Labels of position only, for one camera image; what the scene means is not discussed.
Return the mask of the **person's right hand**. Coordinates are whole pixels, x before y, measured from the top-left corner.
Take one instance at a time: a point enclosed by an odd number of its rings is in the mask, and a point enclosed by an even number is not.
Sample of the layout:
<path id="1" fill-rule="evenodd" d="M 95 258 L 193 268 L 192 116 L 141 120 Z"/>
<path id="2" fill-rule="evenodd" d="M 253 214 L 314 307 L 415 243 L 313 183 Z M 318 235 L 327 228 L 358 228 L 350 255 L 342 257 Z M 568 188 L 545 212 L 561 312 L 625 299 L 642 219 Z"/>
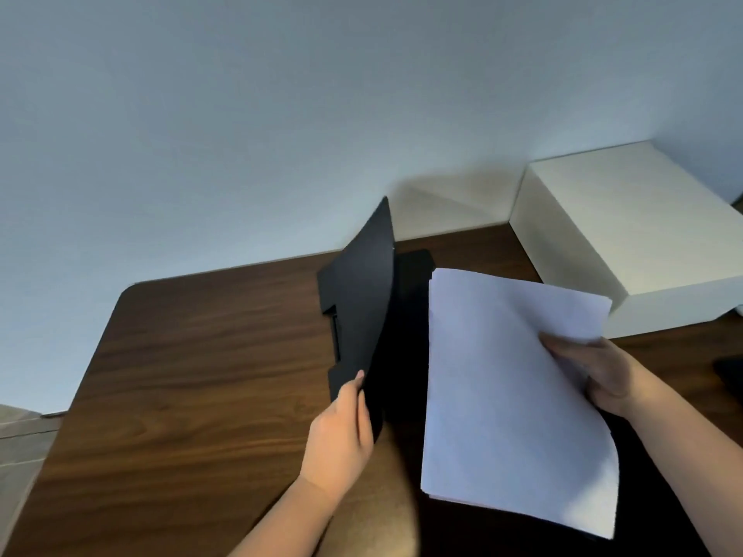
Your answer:
<path id="1" fill-rule="evenodd" d="M 565 359 L 579 366 L 588 377 L 586 394 L 598 408 L 629 420 L 634 408 L 645 400 L 657 383 L 656 376 L 613 342 L 604 339 L 597 359 Z"/>

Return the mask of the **person's left hand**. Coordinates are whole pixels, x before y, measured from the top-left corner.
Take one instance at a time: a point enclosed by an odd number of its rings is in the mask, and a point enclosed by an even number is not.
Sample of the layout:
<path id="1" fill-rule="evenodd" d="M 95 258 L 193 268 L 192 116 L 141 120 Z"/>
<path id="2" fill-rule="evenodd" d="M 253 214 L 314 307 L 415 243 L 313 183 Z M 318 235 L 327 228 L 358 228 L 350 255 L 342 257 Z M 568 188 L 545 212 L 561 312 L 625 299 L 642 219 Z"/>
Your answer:
<path id="1" fill-rule="evenodd" d="M 358 393 L 364 376 L 358 371 L 312 421 L 300 476 L 322 486 L 346 485 L 349 492 L 366 468 L 374 447 L 360 447 L 358 441 Z"/>

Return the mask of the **stack of white paper sheets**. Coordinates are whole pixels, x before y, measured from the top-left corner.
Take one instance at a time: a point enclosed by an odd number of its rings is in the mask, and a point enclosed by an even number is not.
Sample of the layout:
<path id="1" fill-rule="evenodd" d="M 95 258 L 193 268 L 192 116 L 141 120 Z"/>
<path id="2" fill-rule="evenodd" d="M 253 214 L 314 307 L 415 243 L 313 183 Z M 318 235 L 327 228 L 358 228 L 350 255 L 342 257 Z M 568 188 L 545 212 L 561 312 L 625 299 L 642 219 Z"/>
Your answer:
<path id="1" fill-rule="evenodd" d="M 591 342 L 610 309 L 589 292 L 435 269 L 421 490 L 613 539 L 615 441 L 585 372 L 539 340 Z"/>

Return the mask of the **black folder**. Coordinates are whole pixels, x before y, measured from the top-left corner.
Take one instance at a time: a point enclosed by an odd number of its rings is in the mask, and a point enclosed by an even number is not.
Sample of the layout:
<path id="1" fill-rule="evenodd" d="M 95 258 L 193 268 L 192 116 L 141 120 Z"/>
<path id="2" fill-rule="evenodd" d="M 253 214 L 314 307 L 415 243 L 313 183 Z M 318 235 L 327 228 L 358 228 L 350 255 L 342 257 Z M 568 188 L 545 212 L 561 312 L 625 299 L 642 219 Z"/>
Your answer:
<path id="1" fill-rule="evenodd" d="M 416 493 L 419 557 L 699 557 L 707 551 L 637 435 L 603 417 L 618 450 L 613 539 L 531 516 L 434 499 L 421 490 L 429 369 L 428 250 L 398 254 L 383 198 L 358 235 L 318 273 L 333 328 L 330 398 L 358 370 L 375 440 L 392 428 Z"/>

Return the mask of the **person's right forearm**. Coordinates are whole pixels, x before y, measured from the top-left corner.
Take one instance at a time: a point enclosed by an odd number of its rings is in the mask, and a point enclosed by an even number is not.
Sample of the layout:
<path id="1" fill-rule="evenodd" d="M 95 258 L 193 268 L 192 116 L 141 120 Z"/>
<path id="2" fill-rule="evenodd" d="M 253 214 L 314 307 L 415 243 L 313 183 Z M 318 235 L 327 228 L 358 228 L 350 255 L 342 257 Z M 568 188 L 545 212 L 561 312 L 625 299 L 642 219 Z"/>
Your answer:
<path id="1" fill-rule="evenodd" d="M 743 557 L 743 448 L 653 374 L 623 415 L 712 557 Z"/>

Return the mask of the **black object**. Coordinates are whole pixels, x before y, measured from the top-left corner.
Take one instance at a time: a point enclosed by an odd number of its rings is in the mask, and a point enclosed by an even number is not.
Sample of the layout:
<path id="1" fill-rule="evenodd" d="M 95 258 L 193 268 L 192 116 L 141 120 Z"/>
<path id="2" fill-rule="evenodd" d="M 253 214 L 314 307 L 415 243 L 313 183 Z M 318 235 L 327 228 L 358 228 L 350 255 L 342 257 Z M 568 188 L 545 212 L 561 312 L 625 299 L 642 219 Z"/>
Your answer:
<path id="1" fill-rule="evenodd" d="M 729 393 L 743 403 L 743 355 L 717 359 L 712 368 Z"/>

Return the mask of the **person's left forearm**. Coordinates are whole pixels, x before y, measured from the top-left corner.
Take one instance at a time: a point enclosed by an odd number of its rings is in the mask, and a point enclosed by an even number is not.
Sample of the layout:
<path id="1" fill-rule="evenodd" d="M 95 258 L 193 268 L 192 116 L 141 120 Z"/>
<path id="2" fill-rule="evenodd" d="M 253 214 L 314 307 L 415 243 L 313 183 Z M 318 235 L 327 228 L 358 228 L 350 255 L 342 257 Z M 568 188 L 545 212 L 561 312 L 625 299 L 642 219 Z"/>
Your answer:
<path id="1" fill-rule="evenodd" d="M 297 477 L 228 557 L 312 557 L 348 489 Z"/>

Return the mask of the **white cardboard box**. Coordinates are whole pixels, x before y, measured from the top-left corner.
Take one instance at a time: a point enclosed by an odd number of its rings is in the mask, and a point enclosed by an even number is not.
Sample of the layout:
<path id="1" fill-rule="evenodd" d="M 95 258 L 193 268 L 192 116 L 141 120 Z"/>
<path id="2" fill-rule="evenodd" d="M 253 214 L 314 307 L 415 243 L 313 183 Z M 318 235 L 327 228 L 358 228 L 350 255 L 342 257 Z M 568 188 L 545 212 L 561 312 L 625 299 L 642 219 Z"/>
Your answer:
<path id="1" fill-rule="evenodd" d="M 532 162 L 509 223 L 546 284 L 630 337 L 743 313 L 743 215 L 651 142 Z"/>

